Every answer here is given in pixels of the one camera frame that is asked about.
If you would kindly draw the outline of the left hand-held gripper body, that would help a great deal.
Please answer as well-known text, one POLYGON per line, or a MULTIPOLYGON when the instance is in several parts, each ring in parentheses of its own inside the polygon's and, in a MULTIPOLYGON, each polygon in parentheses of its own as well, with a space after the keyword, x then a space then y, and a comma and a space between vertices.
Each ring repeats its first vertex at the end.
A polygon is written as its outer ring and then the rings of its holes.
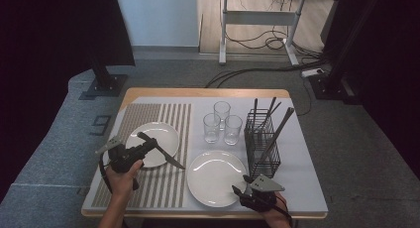
POLYGON ((115 172, 127 172, 132 165, 146 157, 147 148, 143 145, 127 149, 118 136, 111 138, 104 146, 96 151, 97 155, 108 153, 108 165, 115 172))

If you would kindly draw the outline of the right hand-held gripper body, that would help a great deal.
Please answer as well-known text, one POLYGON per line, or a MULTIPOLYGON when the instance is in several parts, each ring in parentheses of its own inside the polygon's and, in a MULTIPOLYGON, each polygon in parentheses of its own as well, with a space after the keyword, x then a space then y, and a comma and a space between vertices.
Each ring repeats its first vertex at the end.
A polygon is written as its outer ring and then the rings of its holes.
POLYGON ((251 193, 240 198, 240 203, 256 212, 270 211, 276 205, 275 192, 285 191, 285 188, 264 174, 253 180, 252 184, 248 184, 251 193))

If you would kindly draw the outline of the white round plate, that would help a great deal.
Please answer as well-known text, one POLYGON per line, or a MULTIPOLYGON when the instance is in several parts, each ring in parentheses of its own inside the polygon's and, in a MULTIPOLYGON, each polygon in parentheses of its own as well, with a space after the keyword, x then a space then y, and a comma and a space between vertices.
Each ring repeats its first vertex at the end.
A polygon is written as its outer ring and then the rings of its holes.
POLYGON ((238 201, 233 186, 247 187, 246 167, 236 156, 224 151, 210 151, 198 156, 187 172, 187 184, 193 197, 209 207, 227 207, 238 201))
MULTIPOLYGON (((179 136, 177 131, 170 125, 162 122, 151 122, 144 124, 134 130, 126 142, 126 148, 130 149, 142 145, 144 140, 137 135, 139 132, 147 134, 150 138, 155 138, 158 144, 172 157, 178 151, 179 136)), ((166 163, 166 160, 157 149, 151 150, 144 158, 146 168, 156 168, 166 163)))

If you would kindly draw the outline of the black wire cutlery rack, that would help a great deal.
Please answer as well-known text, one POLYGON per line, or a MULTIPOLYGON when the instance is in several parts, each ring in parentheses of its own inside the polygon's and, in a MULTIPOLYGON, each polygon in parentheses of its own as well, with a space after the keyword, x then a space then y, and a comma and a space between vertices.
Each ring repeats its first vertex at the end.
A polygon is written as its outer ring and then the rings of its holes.
POLYGON ((256 178, 263 174, 273 178, 278 170, 281 159, 277 144, 272 145, 269 153, 265 151, 274 132, 271 117, 266 109, 250 110, 244 129, 250 177, 256 178))

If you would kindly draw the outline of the metal table knife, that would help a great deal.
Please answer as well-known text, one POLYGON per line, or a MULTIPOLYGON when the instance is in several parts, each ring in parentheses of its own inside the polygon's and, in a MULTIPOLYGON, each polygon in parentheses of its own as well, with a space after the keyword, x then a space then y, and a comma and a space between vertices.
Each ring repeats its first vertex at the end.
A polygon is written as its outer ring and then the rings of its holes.
POLYGON ((168 154, 159 144, 158 144, 158 141, 155 139, 155 138, 150 138, 147 134, 145 134, 145 133, 143 133, 143 132, 139 132, 138 133, 138 135, 137 135, 139 138, 141 138, 141 139, 143 139, 143 140, 145 140, 146 142, 151 142, 152 143, 152 147, 153 147, 153 149, 157 149, 158 151, 160 151, 160 153, 161 154, 163 154, 163 156, 164 156, 164 158, 165 158, 165 160, 169 163, 169 164, 171 164, 171 165, 173 165, 173 166, 175 166, 175 167, 177 167, 177 168, 179 168, 179 169, 181 169, 181 170, 185 170, 185 167, 181 164, 181 163, 179 163, 177 160, 175 160, 170 154, 168 154))

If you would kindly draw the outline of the clear drinking glass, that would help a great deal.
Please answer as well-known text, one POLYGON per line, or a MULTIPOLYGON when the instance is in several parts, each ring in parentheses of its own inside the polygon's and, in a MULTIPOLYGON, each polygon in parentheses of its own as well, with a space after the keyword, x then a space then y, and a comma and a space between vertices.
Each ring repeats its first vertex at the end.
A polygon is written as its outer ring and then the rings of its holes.
POLYGON ((220 129, 225 129, 225 119, 230 115, 231 106, 226 101, 218 101, 213 106, 214 113, 217 114, 221 121, 220 121, 220 129))
POLYGON ((219 140, 220 117, 215 113, 208 113, 203 118, 204 140, 207 143, 216 143, 219 140))
POLYGON ((224 141, 227 145, 236 145, 239 142, 243 120, 237 115, 230 115, 225 120, 224 141))

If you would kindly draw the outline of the metal fork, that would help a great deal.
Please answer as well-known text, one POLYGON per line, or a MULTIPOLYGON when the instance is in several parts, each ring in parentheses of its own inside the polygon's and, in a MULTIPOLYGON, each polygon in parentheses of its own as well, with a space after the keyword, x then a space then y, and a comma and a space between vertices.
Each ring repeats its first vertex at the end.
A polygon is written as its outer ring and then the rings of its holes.
POLYGON ((256 142, 256 117, 257 117, 257 111, 258 111, 258 99, 255 98, 255 102, 254 102, 254 112, 253 112, 253 131, 252 131, 252 139, 253 139, 253 144, 256 142))

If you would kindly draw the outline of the person's right hand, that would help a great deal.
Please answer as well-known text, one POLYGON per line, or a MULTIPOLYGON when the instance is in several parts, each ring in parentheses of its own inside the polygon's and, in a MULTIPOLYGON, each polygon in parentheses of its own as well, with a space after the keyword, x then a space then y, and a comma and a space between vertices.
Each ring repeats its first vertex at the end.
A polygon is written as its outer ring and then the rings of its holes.
MULTIPOLYGON (((286 199, 279 192, 276 192, 275 196, 276 206, 282 209, 283 211, 287 212, 288 208, 286 205, 286 199)), ((265 222, 270 228, 291 228, 288 218, 284 214, 276 211, 275 209, 263 212, 262 218, 265 220, 265 222)))

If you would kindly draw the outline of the striped woven placemat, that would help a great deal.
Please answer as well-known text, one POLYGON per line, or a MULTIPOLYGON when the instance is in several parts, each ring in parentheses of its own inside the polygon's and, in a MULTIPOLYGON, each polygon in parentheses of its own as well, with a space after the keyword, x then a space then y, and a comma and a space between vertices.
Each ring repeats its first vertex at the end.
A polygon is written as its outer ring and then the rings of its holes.
MULTIPOLYGON (((118 136, 126 143, 131 133, 144 124, 168 124, 179 136, 178 151, 174 158, 186 168, 191 112, 191 104, 130 104, 124 113, 118 136)), ((179 208, 183 204, 185 182, 186 170, 168 162, 156 168, 143 166, 138 173, 140 187, 134 191, 127 209, 179 208)))

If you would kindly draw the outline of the floor socket box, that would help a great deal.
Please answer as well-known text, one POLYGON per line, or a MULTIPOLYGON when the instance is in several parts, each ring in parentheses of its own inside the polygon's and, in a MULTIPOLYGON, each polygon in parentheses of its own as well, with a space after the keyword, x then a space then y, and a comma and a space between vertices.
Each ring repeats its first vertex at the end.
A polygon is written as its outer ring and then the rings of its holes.
POLYGON ((110 120, 110 115, 96 116, 91 125, 91 131, 89 132, 89 134, 93 136, 103 136, 109 126, 110 120))

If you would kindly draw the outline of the black metal stand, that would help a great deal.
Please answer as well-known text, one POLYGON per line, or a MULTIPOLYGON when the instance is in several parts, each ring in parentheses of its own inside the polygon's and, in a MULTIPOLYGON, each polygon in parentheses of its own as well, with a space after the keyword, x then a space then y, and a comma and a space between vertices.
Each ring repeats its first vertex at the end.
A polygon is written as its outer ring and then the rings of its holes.
POLYGON ((345 100, 354 97, 342 79, 350 68, 352 50, 378 0, 338 0, 327 36, 323 59, 331 65, 329 73, 310 76, 309 82, 317 99, 345 100))
POLYGON ((111 74, 104 63, 95 55, 90 57, 95 78, 86 91, 79 96, 80 100, 94 100, 96 97, 118 97, 123 89, 126 74, 111 74))

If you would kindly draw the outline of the metal utensil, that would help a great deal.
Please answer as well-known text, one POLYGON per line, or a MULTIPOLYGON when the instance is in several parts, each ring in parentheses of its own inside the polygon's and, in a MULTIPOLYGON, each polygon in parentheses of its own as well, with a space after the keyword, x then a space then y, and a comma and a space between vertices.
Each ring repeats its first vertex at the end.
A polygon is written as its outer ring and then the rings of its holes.
POLYGON ((269 104, 269 107, 267 109, 267 112, 265 113, 265 117, 264 117, 264 119, 263 119, 263 121, 262 121, 262 123, 260 125, 260 129, 263 129, 264 128, 264 126, 266 124, 266 121, 267 121, 268 117, 270 116, 271 110, 273 109, 273 106, 274 106, 275 101, 276 101, 276 97, 273 97, 271 99, 271 102, 269 104))
POLYGON ((273 108, 270 108, 266 114, 265 120, 263 121, 264 124, 266 124, 266 122, 268 121, 268 119, 270 118, 271 114, 273 112, 275 112, 275 110, 279 107, 279 105, 281 104, 281 102, 278 102, 273 108))

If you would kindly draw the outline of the white power strip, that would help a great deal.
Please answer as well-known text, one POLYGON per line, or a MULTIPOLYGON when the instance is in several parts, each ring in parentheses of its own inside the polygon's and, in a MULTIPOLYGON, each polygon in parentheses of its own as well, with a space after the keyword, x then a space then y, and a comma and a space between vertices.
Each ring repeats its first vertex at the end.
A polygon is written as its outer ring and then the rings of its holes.
POLYGON ((313 68, 313 69, 307 69, 307 70, 302 70, 301 72, 301 76, 302 77, 309 77, 309 76, 313 76, 313 75, 320 75, 325 73, 325 71, 322 68, 313 68))

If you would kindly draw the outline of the dark curtain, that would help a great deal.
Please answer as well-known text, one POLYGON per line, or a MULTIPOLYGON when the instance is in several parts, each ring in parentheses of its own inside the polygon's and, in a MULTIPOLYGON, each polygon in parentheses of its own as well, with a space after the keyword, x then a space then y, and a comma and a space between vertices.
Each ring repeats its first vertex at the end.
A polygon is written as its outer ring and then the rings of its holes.
POLYGON ((0 0, 0 199, 50 129, 68 81, 133 62, 118 0, 0 0))
POLYGON ((420 0, 338 0, 324 51, 420 178, 420 0))

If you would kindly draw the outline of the white frame desk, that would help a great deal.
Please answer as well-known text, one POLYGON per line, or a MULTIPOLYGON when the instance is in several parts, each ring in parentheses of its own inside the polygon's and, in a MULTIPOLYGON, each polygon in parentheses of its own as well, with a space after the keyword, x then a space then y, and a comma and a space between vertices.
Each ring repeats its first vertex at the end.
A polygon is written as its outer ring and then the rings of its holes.
POLYGON ((219 63, 227 62, 226 31, 228 25, 285 26, 289 27, 287 37, 282 40, 287 56, 292 65, 299 65, 293 43, 293 38, 299 23, 305 0, 299 0, 297 9, 292 11, 230 11, 228 0, 222 0, 221 9, 221 40, 219 44, 219 63))

